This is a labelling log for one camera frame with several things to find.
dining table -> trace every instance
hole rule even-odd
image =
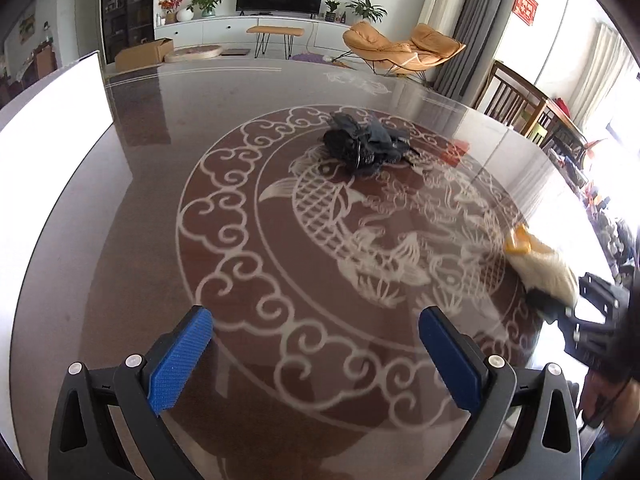
[[[507,126],[405,78],[293,60],[164,64],[107,94],[114,123],[50,214],[15,315],[12,413],[35,480],[68,366],[144,354],[194,304],[214,338],[162,420],[207,480],[425,478],[468,419],[418,337],[430,305],[484,354],[584,380],[504,241],[526,222],[576,276],[609,267],[562,176]],[[322,142],[336,113],[415,153],[349,172]]]

red poster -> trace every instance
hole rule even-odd
[[[533,18],[536,15],[538,3],[536,0],[516,0],[513,3],[513,12],[529,27],[533,25]]]

white panel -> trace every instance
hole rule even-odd
[[[169,38],[174,47],[202,44],[202,22],[174,23],[156,28],[156,40]]]
[[[297,27],[304,28],[305,33],[302,36],[294,36],[293,44],[296,45],[306,45],[311,37],[311,33],[314,30],[314,23],[310,20],[287,20],[287,19],[278,19],[278,18],[258,18],[258,25],[265,25],[267,27]],[[272,34],[269,43],[284,43],[284,37],[280,34]]]
[[[316,34],[316,44],[318,48],[332,48],[346,52],[347,46],[344,44],[342,35],[349,30],[347,27],[336,25],[335,23],[318,22],[318,33]]]
[[[0,215],[0,432],[19,457],[9,391],[15,309],[31,254],[56,200],[113,123],[98,54],[38,81],[0,110],[3,123],[0,203],[7,207]]]
[[[257,18],[229,18],[222,20],[205,20],[202,37],[205,44],[245,43],[255,39],[254,34],[246,30],[258,24]]]

potted plant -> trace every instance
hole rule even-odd
[[[222,3],[222,0],[191,0],[189,7],[187,9],[193,10],[194,6],[200,7],[202,11],[202,17],[206,18],[207,16],[215,16],[216,15],[216,6]]]
[[[183,0],[160,0],[158,5],[166,12],[166,22],[175,23],[175,13]]]
[[[353,9],[354,14],[360,16],[363,20],[369,20],[373,23],[382,21],[386,16],[386,10],[379,5],[371,5],[369,0],[351,0],[347,5],[349,9]]]
[[[324,20],[326,22],[334,22],[335,21],[335,11],[340,6],[340,2],[336,2],[335,0],[327,0],[324,3],[327,7],[329,7],[329,11],[324,13]]]

crumpled cloth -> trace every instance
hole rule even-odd
[[[520,275],[524,288],[538,288],[567,306],[578,301],[578,278],[558,251],[543,244],[520,224],[504,244],[507,261]]]

